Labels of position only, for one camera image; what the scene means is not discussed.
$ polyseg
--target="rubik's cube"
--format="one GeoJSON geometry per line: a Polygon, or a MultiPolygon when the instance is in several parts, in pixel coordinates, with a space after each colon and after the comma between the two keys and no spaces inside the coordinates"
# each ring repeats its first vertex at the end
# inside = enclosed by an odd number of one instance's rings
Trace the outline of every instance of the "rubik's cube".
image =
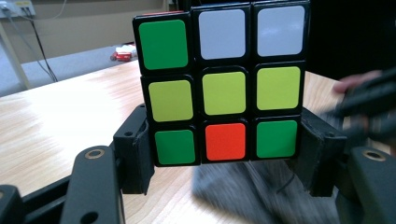
{"type": "Polygon", "coordinates": [[[133,20],[157,166],[298,154],[309,1],[133,20]]]}

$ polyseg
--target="green sticker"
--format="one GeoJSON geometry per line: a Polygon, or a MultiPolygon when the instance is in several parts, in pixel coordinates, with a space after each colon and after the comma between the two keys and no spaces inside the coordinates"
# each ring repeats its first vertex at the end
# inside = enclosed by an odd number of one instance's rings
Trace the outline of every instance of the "green sticker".
{"type": "Polygon", "coordinates": [[[257,156],[290,157],[295,153],[296,138],[295,120],[261,122],[257,126],[257,156]]]}
{"type": "Polygon", "coordinates": [[[190,130],[155,133],[160,164],[171,165],[195,161],[193,133],[190,130]]]}
{"type": "Polygon", "coordinates": [[[153,21],[139,26],[143,62],[148,70],[185,67],[189,62],[184,21],[153,21]]]}

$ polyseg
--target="gray cloth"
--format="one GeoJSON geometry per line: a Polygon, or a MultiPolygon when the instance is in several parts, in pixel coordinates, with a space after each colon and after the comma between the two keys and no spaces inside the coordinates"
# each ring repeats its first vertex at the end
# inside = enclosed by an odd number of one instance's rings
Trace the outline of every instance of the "gray cloth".
{"type": "Polygon", "coordinates": [[[254,223],[339,223],[334,197],[311,197],[281,160],[197,166],[192,193],[254,223]]]}

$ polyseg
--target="floor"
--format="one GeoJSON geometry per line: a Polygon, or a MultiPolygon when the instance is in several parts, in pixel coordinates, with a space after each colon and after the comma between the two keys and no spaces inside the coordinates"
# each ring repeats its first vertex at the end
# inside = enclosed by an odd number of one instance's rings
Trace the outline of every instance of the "floor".
{"type": "MultiPolygon", "coordinates": [[[[0,39],[0,97],[25,91],[9,62],[3,42],[0,39]]],[[[123,62],[111,61],[110,56],[119,46],[109,46],[101,49],[84,51],[81,53],[65,55],[48,59],[49,66],[59,81],[78,77],[90,72],[112,67],[123,62]]],[[[52,83],[50,76],[44,72],[38,62],[24,63],[21,65],[33,88],[52,83]]]]}

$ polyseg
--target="table surface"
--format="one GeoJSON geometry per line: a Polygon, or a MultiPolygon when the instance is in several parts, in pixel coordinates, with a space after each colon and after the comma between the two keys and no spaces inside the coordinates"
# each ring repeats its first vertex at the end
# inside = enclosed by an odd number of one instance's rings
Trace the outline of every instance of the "table surface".
{"type": "MultiPolygon", "coordinates": [[[[143,103],[137,61],[0,98],[0,185],[22,196],[71,174],[77,154],[112,141],[143,103]]],[[[306,73],[304,106],[334,105],[335,81],[306,73]]],[[[123,195],[127,223],[247,223],[191,195],[192,167],[156,168],[148,195],[123,195]]]]}

